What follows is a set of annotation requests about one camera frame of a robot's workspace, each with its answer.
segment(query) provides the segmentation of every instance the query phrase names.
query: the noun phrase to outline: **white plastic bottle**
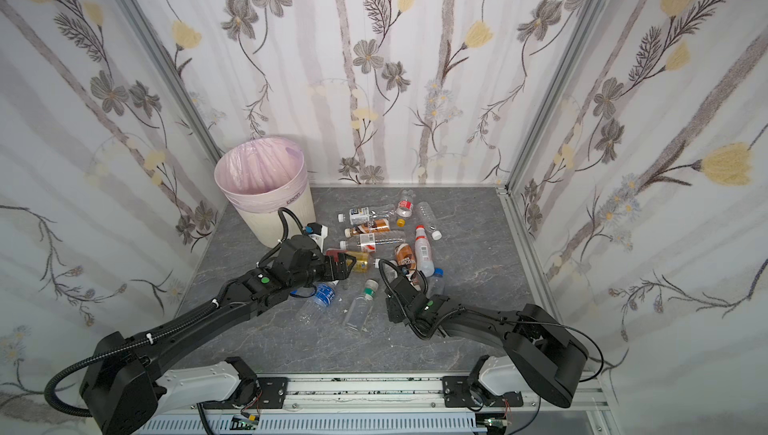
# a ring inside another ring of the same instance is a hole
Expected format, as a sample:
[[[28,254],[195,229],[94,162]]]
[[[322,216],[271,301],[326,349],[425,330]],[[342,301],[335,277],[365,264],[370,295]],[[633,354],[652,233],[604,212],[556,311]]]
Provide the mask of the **white plastic bottle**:
[[[388,219],[393,214],[395,214],[395,205],[391,204],[383,207],[353,208],[347,213],[339,213],[339,222],[362,225],[371,220]]]
[[[341,240],[339,246],[342,250],[365,251],[367,253],[381,248],[390,248],[394,252],[395,247],[405,240],[405,231],[379,231],[357,235],[349,240]]]
[[[432,261],[432,247],[429,246],[424,225],[416,227],[416,268],[421,270],[425,277],[431,277],[435,273],[435,262]]]
[[[426,201],[419,202],[416,206],[416,213],[427,232],[432,234],[433,240],[442,238],[442,233],[437,229],[437,217],[435,216],[435,212],[432,211],[432,207],[429,206],[429,203]]]
[[[431,298],[432,295],[442,295],[446,290],[446,279],[442,277],[442,268],[436,268],[435,273],[429,278],[429,288],[427,290],[427,298]]]
[[[350,311],[346,312],[346,317],[344,317],[344,327],[349,328],[352,331],[362,331],[363,325],[366,324],[366,320],[368,320],[368,316],[371,314],[373,297],[378,289],[379,284],[376,283],[375,280],[366,281],[366,287],[363,290],[362,295],[352,301]]]
[[[333,287],[337,283],[339,281],[334,280],[317,285],[317,293],[305,301],[304,305],[299,309],[299,313],[296,314],[296,321],[300,325],[304,327],[314,327],[317,325],[317,319],[328,309],[328,306],[333,302],[333,298],[336,297]]]
[[[400,194],[398,195],[397,209],[396,209],[398,217],[400,217],[397,220],[398,227],[406,226],[405,219],[409,219],[410,216],[413,214],[413,199],[415,197],[416,197],[416,192],[414,190],[409,190],[408,188],[404,188],[403,190],[400,190]]]

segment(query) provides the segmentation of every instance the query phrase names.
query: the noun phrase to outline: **black mounting plate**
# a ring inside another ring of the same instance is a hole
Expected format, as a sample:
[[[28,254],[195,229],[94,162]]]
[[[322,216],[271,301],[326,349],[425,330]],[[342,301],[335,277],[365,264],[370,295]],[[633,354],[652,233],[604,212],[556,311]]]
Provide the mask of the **black mounting plate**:
[[[288,379],[286,377],[259,377],[261,386],[261,396],[259,397],[259,410],[283,408],[283,402],[286,399]],[[233,408],[231,404],[225,401],[205,402],[203,407],[206,410],[225,410]],[[256,411],[256,405],[253,405],[249,411]]]
[[[443,377],[442,378],[442,397],[446,402],[446,408],[480,408],[480,403],[476,403],[469,391],[469,377]],[[510,407],[522,407],[523,397],[520,392],[507,392],[504,396],[493,396],[489,403],[484,407],[504,408],[504,398],[506,397]]]

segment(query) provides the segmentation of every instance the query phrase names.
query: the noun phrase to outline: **floral wallpaper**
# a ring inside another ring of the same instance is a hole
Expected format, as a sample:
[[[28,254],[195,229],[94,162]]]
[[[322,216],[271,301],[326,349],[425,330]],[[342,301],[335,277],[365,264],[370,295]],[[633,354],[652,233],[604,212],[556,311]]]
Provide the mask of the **floral wallpaper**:
[[[116,3],[0,12],[0,423],[96,433],[50,409],[43,386],[104,335],[175,315],[225,200]],[[60,391],[78,404],[72,378]]]
[[[764,0],[610,0],[513,187],[628,435],[768,430],[766,50]]]
[[[317,184],[501,184],[586,0],[138,0],[222,150]]]

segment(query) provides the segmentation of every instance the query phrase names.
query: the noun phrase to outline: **gray marble floor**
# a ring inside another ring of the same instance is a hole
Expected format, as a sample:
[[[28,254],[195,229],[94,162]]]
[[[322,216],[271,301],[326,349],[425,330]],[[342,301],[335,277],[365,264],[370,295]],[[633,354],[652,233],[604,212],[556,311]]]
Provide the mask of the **gray marble floor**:
[[[338,247],[346,227],[338,223],[336,214],[357,206],[394,203],[397,192],[396,188],[313,188],[317,220],[330,228],[325,248]],[[443,233],[441,240],[432,242],[432,249],[436,266],[446,272],[446,295],[497,310],[518,309],[533,302],[493,188],[418,188],[416,196],[417,201],[427,200],[432,206]],[[405,230],[409,243],[415,238],[416,225],[416,217],[408,220]],[[215,295],[225,280],[254,267],[267,250],[228,207],[180,313]],[[206,365],[237,355],[260,373],[468,371],[485,353],[503,354],[460,338],[435,335],[422,341],[402,324],[389,323],[383,284],[366,323],[368,332],[343,329],[344,311],[362,292],[368,278],[378,281],[378,271],[353,274],[341,282],[336,299],[316,327],[296,323],[296,312],[307,302],[289,299],[219,335],[177,367]]]

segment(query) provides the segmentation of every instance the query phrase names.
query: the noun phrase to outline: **trash can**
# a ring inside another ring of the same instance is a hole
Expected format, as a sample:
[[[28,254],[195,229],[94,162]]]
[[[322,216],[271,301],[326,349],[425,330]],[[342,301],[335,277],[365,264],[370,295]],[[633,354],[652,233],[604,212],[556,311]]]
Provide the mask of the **trash can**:
[[[216,164],[214,179],[267,247],[274,247],[283,236],[278,208],[287,207],[304,225],[315,221],[304,154],[287,138],[259,138],[236,146]],[[297,235],[296,223],[286,219],[288,236]]]

